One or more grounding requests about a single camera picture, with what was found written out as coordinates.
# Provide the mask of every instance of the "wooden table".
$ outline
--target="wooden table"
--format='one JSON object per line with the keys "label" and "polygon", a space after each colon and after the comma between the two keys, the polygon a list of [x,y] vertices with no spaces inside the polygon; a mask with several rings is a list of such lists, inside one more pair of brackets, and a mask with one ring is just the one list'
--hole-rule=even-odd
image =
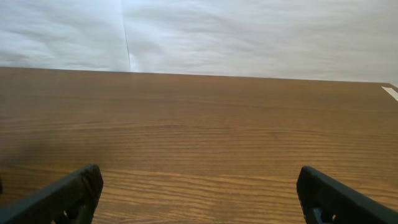
{"label": "wooden table", "polygon": [[1,204],[97,163],[93,223],[304,223],[310,165],[398,210],[382,86],[0,68]]}

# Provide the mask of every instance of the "table top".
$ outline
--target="table top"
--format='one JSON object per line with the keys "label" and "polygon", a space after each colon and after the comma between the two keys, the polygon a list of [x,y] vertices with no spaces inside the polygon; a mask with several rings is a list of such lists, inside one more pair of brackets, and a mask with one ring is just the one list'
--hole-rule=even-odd
{"label": "table top", "polygon": [[93,223],[305,223],[309,165],[398,210],[382,86],[0,68],[1,205],[97,163]]}

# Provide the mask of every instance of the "white backdrop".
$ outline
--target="white backdrop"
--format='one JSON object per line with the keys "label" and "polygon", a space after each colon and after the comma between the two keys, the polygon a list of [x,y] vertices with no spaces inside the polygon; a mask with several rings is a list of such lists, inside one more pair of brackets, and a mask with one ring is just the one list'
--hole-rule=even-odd
{"label": "white backdrop", "polygon": [[397,14],[396,0],[1,1],[0,65],[398,85]]}

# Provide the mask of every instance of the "white tape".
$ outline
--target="white tape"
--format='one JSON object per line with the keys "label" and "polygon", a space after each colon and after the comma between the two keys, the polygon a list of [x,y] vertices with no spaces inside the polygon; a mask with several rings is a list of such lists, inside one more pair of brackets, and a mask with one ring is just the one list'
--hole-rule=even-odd
{"label": "white tape", "polygon": [[391,95],[392,97],[394,97],[394,99],[396,99],[396,101],[398,101],[398,93],[397,93],[393,88],[384,87],[384,86],[382,86],[381,88],[383,88],[383,89],[386,90],[388,93],[390,93],[390,95]]}

